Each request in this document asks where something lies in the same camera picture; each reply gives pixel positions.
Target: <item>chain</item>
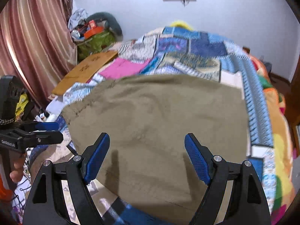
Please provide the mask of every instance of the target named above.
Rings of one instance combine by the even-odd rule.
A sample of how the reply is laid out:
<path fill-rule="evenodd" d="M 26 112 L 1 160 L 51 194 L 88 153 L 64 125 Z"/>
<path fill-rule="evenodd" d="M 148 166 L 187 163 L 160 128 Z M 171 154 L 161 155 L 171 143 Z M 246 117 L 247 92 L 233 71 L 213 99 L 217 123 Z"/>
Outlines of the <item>chain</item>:
<path fill-rule="evenodd" d="M 12 123 L 14 121 L 15 121 L 14 118 L 12 118 L 12 119 L 0 119 L 0 125 L 10 124 L 10 123 Z"/>

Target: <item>pink fabric patch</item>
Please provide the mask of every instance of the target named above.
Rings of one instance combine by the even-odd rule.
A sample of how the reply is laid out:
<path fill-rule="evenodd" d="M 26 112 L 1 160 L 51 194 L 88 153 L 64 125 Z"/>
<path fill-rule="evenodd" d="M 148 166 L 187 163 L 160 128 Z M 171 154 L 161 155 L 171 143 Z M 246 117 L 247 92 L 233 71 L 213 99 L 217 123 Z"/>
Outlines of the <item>pink fabric patch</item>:
<path fill-rule="evenodd" d="M 278 210 L 275 210 L 271 214 L 271 224 L 275 225 L 279 220 L 283 217 L 285 211 L 287 209 L 287 205 L 283 205 Z"/>
<path fill-rule="evenodd" d="M 280 107 L 279 109 L 280 109 L 281 113 L 284 115 L 285 107 Z"/>
<path fill-rule="evenodd" d="M 99 74 L 106 79 L 116 80 L 122 77 L 132 76 L 139 73 L 150 62 L 150 59 L 142 64 L 133 63 L 126 59 L 116 58 L 114 62 Z"/>

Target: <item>orange box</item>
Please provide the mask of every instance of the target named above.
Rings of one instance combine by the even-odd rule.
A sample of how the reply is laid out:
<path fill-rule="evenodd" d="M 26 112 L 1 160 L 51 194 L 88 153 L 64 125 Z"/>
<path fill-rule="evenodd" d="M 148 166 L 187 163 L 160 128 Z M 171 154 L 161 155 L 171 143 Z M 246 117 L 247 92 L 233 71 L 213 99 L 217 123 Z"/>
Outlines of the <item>orange box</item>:
<path fill-rule="evenodd" d="M 84 38 L 88 39 L 95 34 L 99 34 L 104 31 L 104 28 L 101 26 L 97 26 L 96 28 L 90 29 L 89 31 L 84 33 Z"/>
<path fill-rule="evenodd" d="M 91 29 L 94 29 L 94 28 L 97 27 L 97 25 L 96 25 L 96 23 L 95 23 L 94 20 L 91 20 L 88 24 L 90 25 L 90 28 L 91 28 Z"/>

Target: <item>bed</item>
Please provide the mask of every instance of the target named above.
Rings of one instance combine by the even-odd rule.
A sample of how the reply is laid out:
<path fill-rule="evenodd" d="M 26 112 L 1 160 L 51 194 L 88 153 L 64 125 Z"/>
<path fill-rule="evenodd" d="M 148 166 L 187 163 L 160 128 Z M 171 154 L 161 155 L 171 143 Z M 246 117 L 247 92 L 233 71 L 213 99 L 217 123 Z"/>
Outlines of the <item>bed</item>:
<path fill-rule="evenodd" d="M 272 223 L 281 219 L 295 197 L 291 183 L 293 148 L 284 117 L 284 97 L 272 87 L 259 60 L 225 37 L 181 27 L 158 28 L 137 41 L 115 43 L 106 50 L 117 50 L 118 58 L 102 67 L 87 83 L 75 83 L 48 106 L 52 119 L 60 124 L 64 141 L 56 147 L 40 146 L 31 152 L 32 182 L 45 160 L 57 163 L 73 156 L 70 149 L 75 147 L 64 119 L 59 116 L 64 106 L 81 101 L 106 79 L 187 74 L 241 89 L 249 116 L 246 157 L 262 182 Z M 67 183 L 62 184 L 71 221 L 78 223 Z M 106 224 L 166 224 L 130 206 L 97 180 L 88 189 Z"/>

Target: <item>human hand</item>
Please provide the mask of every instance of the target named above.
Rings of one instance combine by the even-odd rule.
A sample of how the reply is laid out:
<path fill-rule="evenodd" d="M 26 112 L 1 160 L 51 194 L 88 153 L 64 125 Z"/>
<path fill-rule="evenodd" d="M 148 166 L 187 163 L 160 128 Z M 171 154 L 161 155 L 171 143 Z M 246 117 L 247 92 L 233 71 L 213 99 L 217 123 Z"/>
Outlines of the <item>human hand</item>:
<path fill-rule="evenodd" d="M 9 174 L 13 182 L 20 182 L 23 178 L 24 163 L 25 163 L 26 154 L 23 154 L 19 159 L 15 160 L 13 166 L 14 170 Z"/>

